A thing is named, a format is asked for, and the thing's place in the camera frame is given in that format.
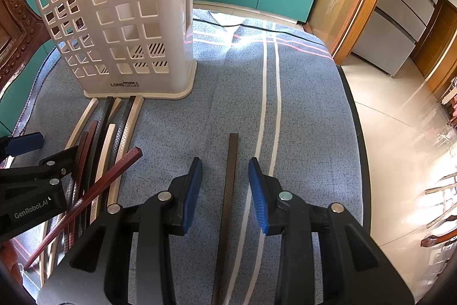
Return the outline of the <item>carved wooden chair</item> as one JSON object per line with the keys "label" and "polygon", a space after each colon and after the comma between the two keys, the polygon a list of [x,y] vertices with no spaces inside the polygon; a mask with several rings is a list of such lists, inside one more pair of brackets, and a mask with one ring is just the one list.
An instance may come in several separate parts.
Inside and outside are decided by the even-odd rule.
{"label": "carved wooden chair", "polygon": [[1,0],[1,93],[23,72],[36,50],[50,39],[26,0]]}

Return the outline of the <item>dark red chopstick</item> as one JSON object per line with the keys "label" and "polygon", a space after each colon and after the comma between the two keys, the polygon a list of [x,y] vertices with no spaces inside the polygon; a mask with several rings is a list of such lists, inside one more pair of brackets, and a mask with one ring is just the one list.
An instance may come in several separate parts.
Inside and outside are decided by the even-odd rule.
{"label": "dark red chopstick", "polygon": [[25,270],[34,263],[34,261],[40,256],[41,252],[55,239],[75,218],[89,205],[91,202],[99,196],[104,190],[106,190],[116,179],[130,168],[138,159],[143,156],[143,152],[139,147],[133,147],[129,150],[118,162],[111,167],[106,174],[104,174],[92,187],[89,188],[76,204],[66,213],[53,227],[53,229],[46,235],[41,241],[37,249],[30,255],[28,261],[23,266]]}

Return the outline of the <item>cream chopstick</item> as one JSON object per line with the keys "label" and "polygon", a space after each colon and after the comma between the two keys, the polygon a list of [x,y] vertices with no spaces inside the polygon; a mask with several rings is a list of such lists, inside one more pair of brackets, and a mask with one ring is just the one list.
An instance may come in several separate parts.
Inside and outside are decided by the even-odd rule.
{"label": "cream chopstick", "polygon": [[[135,96],[133,101],[133,105],[130,109],[129,116],[126,120],[125,128],[122,133],[121,142],[118,148],[118,152],[116,155],[116,162],[120,161],[120,159],[128,152],[130,142],[133,136],[133,132],[136,127],[137,119],[141,108],[143,106],[144,97],[143,96]],[[122,176],[119,176],[109,187],[109,195],[107,200],[107,205],[116,204],[119,199],[119,189],[121,184]]]}

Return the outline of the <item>silver refrigerator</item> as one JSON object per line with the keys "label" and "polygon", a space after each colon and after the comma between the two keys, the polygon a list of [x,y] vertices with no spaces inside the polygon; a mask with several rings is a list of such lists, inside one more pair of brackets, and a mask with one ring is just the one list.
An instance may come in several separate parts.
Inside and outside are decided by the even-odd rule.
{"label": "silver refrigerator", "polygon": [[438,0],[378,0],[352,53],[394,76],[410,57]]}

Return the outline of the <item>black textured chopstick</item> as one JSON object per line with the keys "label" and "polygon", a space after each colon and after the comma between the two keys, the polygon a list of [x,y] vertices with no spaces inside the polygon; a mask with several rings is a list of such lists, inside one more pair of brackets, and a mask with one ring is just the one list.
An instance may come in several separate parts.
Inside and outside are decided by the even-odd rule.
{"label": "black textured chopstick", "polygon": [[105,106],[103,107],[101,121],[98,123],[98,128],[96,130],[96,134],[94,136],[94,141],[91,146],[91,152],[89,154],[89,158],[87,161],[87,166],[90,166],[90,178],[89,178],[89,186],[91,187],[95,183],[98,162],[101,155],[101,150],[103,147],[103,143],[105,140],[106,132],[108,129],[109,124],[114,123],[116,124],[115,130],[115,138],[112,144],[111,155],[109,159],[109,164],[107,170],[115,164],[116,155],[118,152],[118,148],[121,142],[122,133],[125,128],[126,120],[129,116],[130,109],[133,105],[133,101],[135,96],[131,96],[126,104],[124,105],[124,112],[120,116],[120,120],[116,121],[115,116],[120,107],[122,107],[122,102],[124,99],[119,97],[108,97],[105,101]]}

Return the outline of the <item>brown chopstick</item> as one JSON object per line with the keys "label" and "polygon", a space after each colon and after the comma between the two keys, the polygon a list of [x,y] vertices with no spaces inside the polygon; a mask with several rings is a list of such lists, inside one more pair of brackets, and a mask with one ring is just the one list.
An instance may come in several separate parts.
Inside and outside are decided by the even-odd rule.
{"label": "brown chopstick", "polygon": [[[80,141],[81,154],[77,158],[76,173],[74,174],[74,176],[72,176],[72,180],[74,181],[74,183],[73,183],[73,189],[72,189],[72,194],[71,194],[70,209],[76,204],[76,202],[78,200],[81,179],[83,177],[83,173],[85,170],[85,163],[87,161],[87,157],[90,152],[91,144],[92,144],[93,138],[95,136],[95,131],[96,131],[97,127],[98,127],[98,121],[93,121],[89,128],[89,131],[84,131],[81,136],[81,141]],[[65,252],[67,252],[67,250],[73,245],[73,241],[74,241],[74,223],[73,222],[71,222],[64,229],[63,237],[64,237],[63,249]]]}

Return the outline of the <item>blue striped tablecloth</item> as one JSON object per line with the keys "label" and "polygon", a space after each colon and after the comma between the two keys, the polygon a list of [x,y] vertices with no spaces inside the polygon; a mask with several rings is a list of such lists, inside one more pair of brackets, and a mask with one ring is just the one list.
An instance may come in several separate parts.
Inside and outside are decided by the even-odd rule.
{"label": "blue striped tablecloth", "polygon": [[210,304],[219,245],[230,134],[238,152],[225,304],[272,304],[280,238],[262,238],[250,193],[248,164],[310,204],[343,204],[363,218],[362,172],[353,114],[340,72],[313,35],[273,22],[245,19],[229,33],[206,10],[194,13],[198,63],[191,93],[178,101],[143,102],[131,143],[142,158],[122,177],[119,202],[144,202],[203,163],[195,218],[171,238],[179,304]]}

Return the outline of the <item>white plastic utensil basket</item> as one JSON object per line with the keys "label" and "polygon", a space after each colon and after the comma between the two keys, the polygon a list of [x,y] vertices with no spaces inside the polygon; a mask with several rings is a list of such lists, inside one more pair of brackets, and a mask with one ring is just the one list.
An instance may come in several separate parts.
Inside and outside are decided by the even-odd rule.
{"label": "white plastic utensil basket", "polygon": [[193,0],[36,0],[86,97],[190,94]]}

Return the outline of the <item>brown wooden door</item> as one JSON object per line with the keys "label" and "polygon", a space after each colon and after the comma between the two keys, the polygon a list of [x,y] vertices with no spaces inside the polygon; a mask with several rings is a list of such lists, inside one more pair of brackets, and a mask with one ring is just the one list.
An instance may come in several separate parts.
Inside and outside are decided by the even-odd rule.
{"label": "brown wooden door", "polygon": [[438,0],[410,58],[434,96],[444,96],[456,76],[456,7],[449,0]]}

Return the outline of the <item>white chopstick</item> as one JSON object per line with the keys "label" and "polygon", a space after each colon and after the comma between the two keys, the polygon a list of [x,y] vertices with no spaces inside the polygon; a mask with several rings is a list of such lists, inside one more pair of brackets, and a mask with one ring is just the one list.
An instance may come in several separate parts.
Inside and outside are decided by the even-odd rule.
{"label": "white chopstick", "polygon": [[[105,174],[105,171],[107,170],[108,164],[109,164],[109,159],[111,155],[111,149],[112,149],[112,144],[114,142],[115,138],[115,130],[116,130],[116,124],[111,123],[108,126],[105,140],[103,143],[103,147],[101,150],[101,155],[100,159],[98,162],[98,168],[97,168],[97,173],[96,173],[96,178],[95,181],[98,182],[98,180]],[[94,200],[91,202],[91,210],[90,210],[90,220],[89,223],[92,224],[101,208],[101,197],[98,195]]]}

